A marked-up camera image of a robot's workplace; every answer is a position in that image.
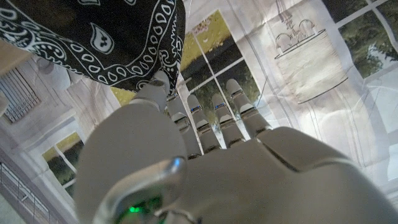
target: robotic hand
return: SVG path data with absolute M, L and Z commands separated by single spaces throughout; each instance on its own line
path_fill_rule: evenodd
M 245 142 L 215 95 L 227 150 L 191 95 L 201 154 L 181 99 L 167 97 L 163 72 L 103 121 L 80 156 L 80 221 L 398 223 L 393 206 L 348 158 L 294 129 L 272 129 L 235 80 L 227 89 L 251 137 Z

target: green foliage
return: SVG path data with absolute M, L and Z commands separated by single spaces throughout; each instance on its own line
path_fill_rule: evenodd
M 60 156 L 52 158 L 47 163 L 61 185 L 64 185 L 75 178 L 74 171 L 68 167 Z
M 216 93 L 220 93 L 220 91 L 214 80 L 208 82 L 206 85 L 202 86 L 193 93 L 198 98 L 198 101 L 201 104 L 202 110 L 209 120 L 209 123 L 213 125 L 216 124 L 217 118 L 213 109 L 211 98 Z
M 66 150 L 63 154 L 68 159 L 68 161 L 77 169 L 77 164 L 79 161 L 79 155 L 83 149 L 84 144 L 82 141 L 74 144 L 70 149 Z
M 367 6 L 365 0 L 322 0 L 328 8 L 330 16 L 335 22 L 338 22 L 352 13 Z
M 73 197 L 73 194 L 75 193 L 75 185 L 72 184 L 71 186 L 65 188 L 65 190 L 68 192 L 68 194 Z
M 217 77 L 220 87 L 223 90 L 229 105 L 231 105 L 231 109 L 233 110 L 235 116 L 240 118 L 238 110 L 226 90 L 226 82 L 231 78 L 235 79 L 239 83 L 251 103 L 255 103 L 257 101 L 260 96 L 260 91 L 245 61 L 238 63 Z
M 380 71 L 383 61 L 375 53 L 383 54 L 385 60 L 398 60 L 382 24 L 370 11 L 340 28 L 356 68 L 363 78 Z
M 386 18 L 394 37 L 398 39 L 398 1 L 388 1 L 377 7 L 381 14 Z

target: black fabric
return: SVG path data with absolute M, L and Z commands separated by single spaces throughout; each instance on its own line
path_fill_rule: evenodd
M 0 39 L 95 81 L 137 91 L 163 70 L 175 87 L 182 0 L 6 0 Z

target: green led light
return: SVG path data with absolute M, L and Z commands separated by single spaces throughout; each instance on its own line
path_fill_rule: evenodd
M 131 213 L 136 213 L 136 212 L 140 212 L 140 211 L 141 211 L 140 208 L 130 207 L 130 212 L 131 212 Z

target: metal railing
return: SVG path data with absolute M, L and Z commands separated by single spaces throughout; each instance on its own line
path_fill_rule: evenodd
M 0 192 L 26 223 L 60 223 L 15 172 L 3 161 L 0 164 Z

